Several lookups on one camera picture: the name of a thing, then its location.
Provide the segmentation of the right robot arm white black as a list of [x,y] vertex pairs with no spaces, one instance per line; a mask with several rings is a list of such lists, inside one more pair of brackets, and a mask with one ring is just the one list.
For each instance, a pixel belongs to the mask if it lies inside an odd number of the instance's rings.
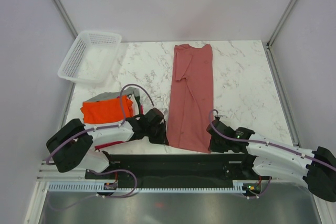
[[335,156],[328,149],[290,146],[245,127],[233,129],[219,118],[206,130],[211,136],[210,152],[245,155],[239,168],[246,179],[260,176],[288,180],[304,186],[320,199],[335,202]]

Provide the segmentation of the dusty pink t-shirt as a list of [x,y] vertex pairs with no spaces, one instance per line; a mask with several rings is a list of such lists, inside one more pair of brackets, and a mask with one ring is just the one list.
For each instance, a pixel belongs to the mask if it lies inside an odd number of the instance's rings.
[[214,108],[213,51],[209,44],[174,48],[167,139],[169,145],[208,153],[209,113]]

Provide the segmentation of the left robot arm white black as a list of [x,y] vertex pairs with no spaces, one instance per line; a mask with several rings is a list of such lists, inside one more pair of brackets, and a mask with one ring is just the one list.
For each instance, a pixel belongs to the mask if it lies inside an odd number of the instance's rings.
[[82,167],[97,172],[103,178],[111,178],[115,173],[115,165],[107,152],[97,150],[144,137],[150,143],[168,145],[167,115],[167,109],[152,108],[146,114],[117,123],[94,125],[73,119],[47,141],[50,157],[46,162],[48,165],[54,164],[60,173]]

